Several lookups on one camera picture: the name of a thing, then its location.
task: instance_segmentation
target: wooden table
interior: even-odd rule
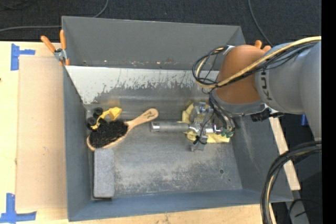
[[[12,43],[20,46],[21,50],[35,50],[34,56],[20,56],[20,66],[17,71],[11,71],[10,56]],[[26,223],[68,223],[65,191],[65,159],[62,158],[64,144],[60,142],[57,145],[58,151],[61,149],[61,153],[58,152],[58,156],[60,157],[53,157],[51,155],[48,158],[48,154],[52,152],[55,144],[51,144],[50,140],[46,140],[49,135],[52,139],[57,137],[60,141],[64,141],[64,133],[59,133],[59,129],[52,129],[50,125],[44,124],[42,127],[44,131],[41,133],[40,142],[32,145],[23,145],[22,142],[18,144],[18,141],[26,139],[23,135],[29,136],[29,128],[22,130],[24,122],[29,116],[29,113],[22,115],[23,111],[29,111],[29,108],[25,104],[45,108],[45,111],[41,111],[38,121],[50,120],[46,118],[50,117],[47,110],[51,110],[53,106],[57,105],[56,99],[50,98],[50,96],[43,97],[43,94],[37,100],[28,98],[29,94],[26,92],[25,83],[35,83],[37,89],[41,90],[45,87],[46,92],[50,90],[52,93],[52,86],[48,82],[53,84],[54,81],[47,80],[46,76],[53,72],[57,73],[58,70],[61,70],[61,67],[53,54],[42,42],[0,41],[0,48],[2,51],[0,61],[0,123],[3,127],[3,131],[0,133],[0,212],[5,212],[6,210],[6,193],[12,193],[16,195],[16,211],[18,214],[37,211],[36,220]],[[48,104],[43,103],[43,100],[48,100]],[[62,121],[62,113],[61,115],[54,116]],[[274,133],[277,137],[279,151],[283,152],[287,150],[278,120],[273,119],[271,124],[276,130]],[[49,168],[54,167],[54,170],[47,169],[46,165]],[[34,172],[30,173],[29,171],[32,168],[34,168]],[[291,188],[293,190],[299,189],[299,183],[293,166],[291,164],[287,165],[286,170],[287,175],[290,175],[288,179]],[[23,186],[33,186],[38,191],[25,191]],[[122,224],[259,224],[262,223],[262,220],[259,205],[249,205],[79,222]]]

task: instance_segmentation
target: yellow cable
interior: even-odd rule
[[[250,64],[248,67],[242,69],[241,71],[237,72],[236,74],[232,75],[231,77],[225,79],[225,80],[222,80],[218,83],[213,83],[213,84],[209,84],[209,85],[205,85],[205,84],[202,84],[201,82],[199,81],[196,81],[196,83],[201,86],[202,88],[215,88],[215,87],[221,87],[229,82],[231,82],[232,80],[242,76],[243,74],[245,74],[246,72],[250,71],[251,69],[255,68],[257,65],[259,65],[260,63],[262,63],[263,61],[266,61],[268,60],[269,58],[273,57],[274,55],[276,54],[279,54],[280,52],[283,52],[284,50],[287,50],[291,47],[294,47],[294,46],[297,46],[297,45],[301,45],[301,44],[304,44],[304,43],[309,43],[309,42],[313,42],[313,41],[320,41],[322,39],[321,36],[317,36],[317,37],[307,37],[307,38],[304,38],[304,39],[300,39],[300,40],[297,40],[291,44],[288,44],[278,50],[275,50],[273,52],[271,52],[270,54],[266,55],[266,56],[263,56],[261,57],[260,59],[258,59],[257,61],[255,61],[254,63]],[[199,75],[199,71],[200,71],[200,66],[198,67],[197,69],[197,72],[196,72],[196,76],[198,77]]]

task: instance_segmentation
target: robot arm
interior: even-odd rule
[[[273,48],[261,49],[259,41],[234,47],[227,52],[216,83],[196,81],[214,89],[209,103],[226,116],[260,113],[266,106],[305,114],[315,138],[321,138],[321,37]]]

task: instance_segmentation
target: yellow cloth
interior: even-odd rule
[[[182,112],[182,122],[191,124],[189,117],[193,109],[194,109],[194,104],[191,104],[186,110]],[[190,131],[187,131],[185,134],[187,135],[187,138],[189,140],[191,141],[196,140],[197,134],[195,132],[190,130]],[[222,136],[220,134],[207,133],[206,135],[208,136],[207,143],[221,143],[221,142],[227,143],[230,141],[230,138],[227,138],[226,136]]]

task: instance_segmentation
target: wooden brush handle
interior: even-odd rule
[[[142,123],[150,122],[156,119],[157,116],[159,116],[159,112],[156,109],[148,109],[134,120],[125,122],[128,125],[127,132]]]

